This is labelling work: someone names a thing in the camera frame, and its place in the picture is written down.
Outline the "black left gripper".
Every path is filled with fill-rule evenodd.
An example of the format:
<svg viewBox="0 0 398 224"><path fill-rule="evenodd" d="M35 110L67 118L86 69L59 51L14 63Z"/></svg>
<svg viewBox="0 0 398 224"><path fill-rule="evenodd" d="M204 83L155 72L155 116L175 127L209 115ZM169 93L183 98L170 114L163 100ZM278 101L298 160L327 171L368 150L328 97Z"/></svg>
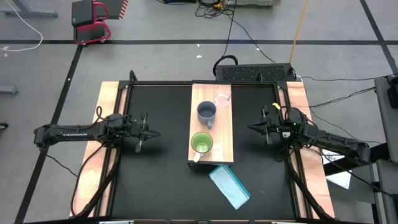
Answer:
<svg viewBox="0 0 398 224"><path fill-rule="evenodd" d="M147 129L147 119L148 119L148 113L142 113L141 124L139 124L136 120L129 121L130 130L128 136L131 138L137 138L139 140L135 148L136 153L139 153L141 151L144 141L159 137L161 135L161 133L158 131Z"/></svg>

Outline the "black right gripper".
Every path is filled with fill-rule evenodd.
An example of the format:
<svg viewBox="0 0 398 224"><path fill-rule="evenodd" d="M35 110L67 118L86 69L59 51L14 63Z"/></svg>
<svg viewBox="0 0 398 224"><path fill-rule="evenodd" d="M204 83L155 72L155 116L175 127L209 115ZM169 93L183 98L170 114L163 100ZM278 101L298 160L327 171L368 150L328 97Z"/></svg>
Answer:
<svg viewBox="0 0 398 224"><path fill-rule="evenodd" d="M264 134L266 137L266 144L271 145L272 144L272 137L271 133L277 133L278 128L280 126L280 115L279 115L279 110L274 108L274 109L269 109L267 105L264 105L261 110L261 123L257 124L250 124L248 125L248 128L258 132L259 134Z"/></svg>

